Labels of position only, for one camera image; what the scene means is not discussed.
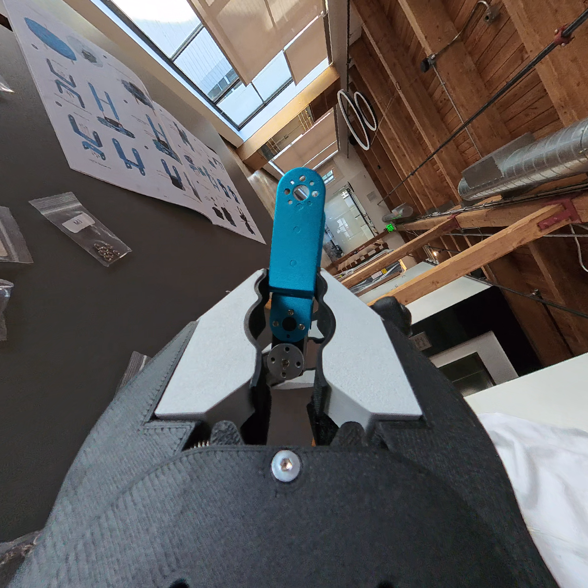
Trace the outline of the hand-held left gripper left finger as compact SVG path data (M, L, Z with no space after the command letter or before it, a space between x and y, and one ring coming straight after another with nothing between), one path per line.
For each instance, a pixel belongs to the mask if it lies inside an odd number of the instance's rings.
M271 397L256 341L266 322L268 271L259 269L196 322L155 409L160 420L229 420L243 435L266 435Z

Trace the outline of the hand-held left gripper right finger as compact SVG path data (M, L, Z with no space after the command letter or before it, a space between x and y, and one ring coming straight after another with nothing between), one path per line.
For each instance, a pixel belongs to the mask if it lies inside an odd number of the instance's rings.
M328 386L325 412L337 425L359 423L370 432L380 421L418 420L422 409L381 317L320 271L322 301L334 316L334 331L321 352Z

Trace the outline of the blue servo bracket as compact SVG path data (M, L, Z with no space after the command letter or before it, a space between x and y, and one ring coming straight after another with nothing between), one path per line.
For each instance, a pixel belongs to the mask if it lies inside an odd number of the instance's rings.
M289 380L304 370L325 229L325 184L316 171L293 168L276 191L268 269L272 348L267 367Z

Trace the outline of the dark grey desk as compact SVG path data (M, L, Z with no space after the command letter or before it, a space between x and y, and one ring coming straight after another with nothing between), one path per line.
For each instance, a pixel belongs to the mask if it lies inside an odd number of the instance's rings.
M254 270L267 267L272 220L198 99L158 63L104 31L92 1L36 1L133 70L155 101L217 152L266 244L202 215L71 170L13 32L1 26L1 205L33 264L1 263L14 283L1 342L1 541L45 525L86 436L112 400L133 351L153 357ZM73 192L130 246L106 268L29 201Z

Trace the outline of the wooden ceiling beam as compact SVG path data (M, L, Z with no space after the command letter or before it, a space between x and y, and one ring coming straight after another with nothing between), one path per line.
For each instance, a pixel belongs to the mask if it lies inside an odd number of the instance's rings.
M448 234L451 229L479 226L503 227L501 231L482 242L386 293L386 296L393 296L398 302L407 305L565 224L586 221L587 192L575 192L549 201L517 203L488 209L478 208L470 212L454 214L449 220L437 223L429 231L377 261L371 262L366 268L354 271L342 281L342 284L350 288L383 268L387 263L400 260L432 240Z

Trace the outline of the zip bag of small nuts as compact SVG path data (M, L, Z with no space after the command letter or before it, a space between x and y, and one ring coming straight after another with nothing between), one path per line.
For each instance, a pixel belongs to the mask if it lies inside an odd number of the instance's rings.
M89 213L72 192L33 199L29 203L103 266L111 266L132 251Z

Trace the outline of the zip bag of metal hardware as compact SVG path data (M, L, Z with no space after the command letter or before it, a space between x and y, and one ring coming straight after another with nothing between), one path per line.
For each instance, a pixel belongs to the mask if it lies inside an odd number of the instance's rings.
M11 283L10 281L6 281L4 279L0 280L1 282L1 307L0 307L0 341L4 342L7 339L7 334L6 334L6 308L9 304L10 298L11 298L11 294L12 294L12 289L13 289L13 283Z

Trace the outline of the person in white shirt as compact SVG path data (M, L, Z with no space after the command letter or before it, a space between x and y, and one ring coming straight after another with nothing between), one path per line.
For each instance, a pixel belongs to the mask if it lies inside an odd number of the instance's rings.
M587 432L501 413L479 419L560 587L587 587Z

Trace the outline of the assembly instruction booklet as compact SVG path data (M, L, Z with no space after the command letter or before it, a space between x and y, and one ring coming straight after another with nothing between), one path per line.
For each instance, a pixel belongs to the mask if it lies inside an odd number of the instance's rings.
M218 154L121 61L30 1L4 1L71 169L265 243Z

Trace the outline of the zip bag of screws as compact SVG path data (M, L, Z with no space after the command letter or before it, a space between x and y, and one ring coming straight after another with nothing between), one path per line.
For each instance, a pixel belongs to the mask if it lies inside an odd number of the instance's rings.
M33 263L26 241L8 207L1 206L1 261Z

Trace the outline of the large window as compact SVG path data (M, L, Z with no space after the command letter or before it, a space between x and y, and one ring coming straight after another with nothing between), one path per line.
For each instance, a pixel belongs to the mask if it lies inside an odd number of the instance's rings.
M98 1L225 122L242 129L293 78L281 51L245 84L188 1Z

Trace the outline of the beige roller blind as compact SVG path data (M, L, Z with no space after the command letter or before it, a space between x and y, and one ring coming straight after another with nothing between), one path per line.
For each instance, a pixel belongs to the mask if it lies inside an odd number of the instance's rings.
M324 1L190 1L190 4L245 85L325 11Z

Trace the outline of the silver air duct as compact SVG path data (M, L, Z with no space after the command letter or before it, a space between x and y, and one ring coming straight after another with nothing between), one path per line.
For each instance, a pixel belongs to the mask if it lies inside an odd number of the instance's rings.
M587 118L541 139L528 132L466 168L460 197L475 201L587 172Z

